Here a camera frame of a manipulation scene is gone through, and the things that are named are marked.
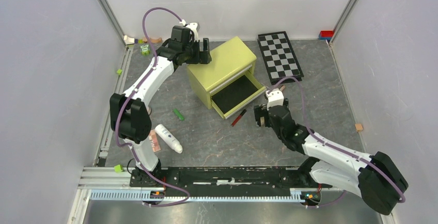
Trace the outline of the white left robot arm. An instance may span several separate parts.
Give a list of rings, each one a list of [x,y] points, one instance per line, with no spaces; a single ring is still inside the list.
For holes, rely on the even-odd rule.
[[[156,169],[159,159],[147,142],[152,129],[147,106],[179,66],[211,62],[209,39],[200,39],[198,31],[198,23],[174,26],[171,37],[157,49],[157,55],[139,79],[124,93],[113,93],[109,100],[111,129],[117,139],[123,140],[117,145],[129,147],[138,167],[144,170],[142,179],[152,187],[161,183],[162,172]]]

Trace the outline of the green lipstick tube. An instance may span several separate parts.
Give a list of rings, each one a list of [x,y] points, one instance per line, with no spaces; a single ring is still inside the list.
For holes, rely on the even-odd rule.
[[[178,117],[179,120],[184,121],[184,115],[176,108],[173,109],[174,114]]]

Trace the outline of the green drawer cabinet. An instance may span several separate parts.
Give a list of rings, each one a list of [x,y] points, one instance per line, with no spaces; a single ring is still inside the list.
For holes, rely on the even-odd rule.
[[[256,55],[234,37],[210,51],[207,65],[189,65],[191,89],[208,109],[228,119],[264,94],[267,88],[254,76]]]

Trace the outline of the white lotion tube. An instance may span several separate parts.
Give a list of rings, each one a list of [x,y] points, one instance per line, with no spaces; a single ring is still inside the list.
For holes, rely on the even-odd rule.
[[[181,154],[183,147],[179,140],[162,124],[155,127],[156,134],[175,152]]]

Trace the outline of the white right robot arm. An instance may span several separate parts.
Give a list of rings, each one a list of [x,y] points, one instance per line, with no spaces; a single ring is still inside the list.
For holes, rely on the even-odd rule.
[[[382,215],[389,215],[397,203],[405,201],[409,184],[387,154],[358,152],[330,141],[296,123],[286,104],[258,105],[254,115],[257,125],[272,128],[289,150],[308,156],[298,173],[303,186],[318,183],[341,188]]]

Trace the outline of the red black lip pencil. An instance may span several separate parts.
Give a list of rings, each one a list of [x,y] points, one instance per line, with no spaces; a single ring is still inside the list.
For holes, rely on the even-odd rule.
[[[246,109],[242,110],[242,111],[238,114],[238,116],[233,120],[231,126],[234,127],[234,126],[238,123],[238,121],[239,121],[239,120],[245,115],[246,112],[247,112]]]

